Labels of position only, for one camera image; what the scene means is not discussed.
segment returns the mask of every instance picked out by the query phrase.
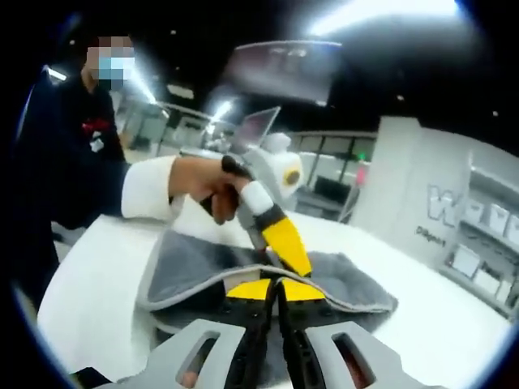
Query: office desk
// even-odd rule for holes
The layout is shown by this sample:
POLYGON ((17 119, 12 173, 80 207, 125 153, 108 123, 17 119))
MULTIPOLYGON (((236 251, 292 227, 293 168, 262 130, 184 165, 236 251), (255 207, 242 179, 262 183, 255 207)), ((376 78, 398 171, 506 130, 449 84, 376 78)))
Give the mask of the office desk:
MULTIPOLYGON (((399 299, 398 310, 375 336, 400 354, 411 376, 462 389, 499 350, 510 323, 461 287, 362 230, 289 216, 308 250, 345 253, 399 299)), ((135 310, 135 297, 164 227, 101 216, 59 267, 38 324, 69 372, 93 366, 117 380, 145 367, 152 324, 148 314, 135 310)), ((173 228, 211 242, 251 246, 236 220, 217 226, 190 199, 173 228)))

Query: computer monitor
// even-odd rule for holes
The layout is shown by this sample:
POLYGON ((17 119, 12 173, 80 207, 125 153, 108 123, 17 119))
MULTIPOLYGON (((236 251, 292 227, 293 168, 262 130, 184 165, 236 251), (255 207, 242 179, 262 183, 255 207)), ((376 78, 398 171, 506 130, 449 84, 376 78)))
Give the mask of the computer monitor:
POLYGON ((251 147, 258 147, 276 120, 281 107, 266 109, 245 116, 240 127, 234 132, 230 152, 243 154, 251 147))

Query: window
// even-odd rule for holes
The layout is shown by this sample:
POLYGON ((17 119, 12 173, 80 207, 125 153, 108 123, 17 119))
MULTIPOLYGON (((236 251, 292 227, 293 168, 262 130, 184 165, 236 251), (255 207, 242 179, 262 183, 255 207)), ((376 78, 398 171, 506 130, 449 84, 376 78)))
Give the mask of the window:
POLYGON ((300 151, 318 152, 321 144, 321 136, 304 136, 301 141, 300 151))
POLYGON ((364 156, 364 160, 371 162, 373 156, 373 149, 375 148, 375 140, 370 138, 357 138, 354 144, 353 154, 356 159, 360 159, 360 156, 364 156))
POLYGON ((351 138, 327 136, 319 155, 309 187, 313 190, 318 177, 339 181, 346 163, 351 138))
POLYGON ((299 150, 301 149, 301 141, 302 141, 302 136, 291 135, 289 151, 290 152, 299 152, 299 150))
POLYGON ((354 140, 352 157, 348 160, 346 170, 342 176, 341 182, 346 185, 353 185, 357 177, 359 161, 363 159, 366 162, 371 162, 373 157, 373 150, 375 149, 375 140, 369 138, 357 138, 354 140))

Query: white wall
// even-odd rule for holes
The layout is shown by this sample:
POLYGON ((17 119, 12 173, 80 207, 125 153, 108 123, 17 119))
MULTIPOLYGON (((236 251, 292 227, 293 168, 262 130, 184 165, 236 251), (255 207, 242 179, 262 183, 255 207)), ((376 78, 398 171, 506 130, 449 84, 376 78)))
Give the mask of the white wall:
POLYGON ((455 241, 470 163, 519 185, 519 159, 507 152, 422 128, 413 118, 382 118, 366 185, 350 223, 434 267, 455 241), (438 240, 417 234, 418 227, 438 240))

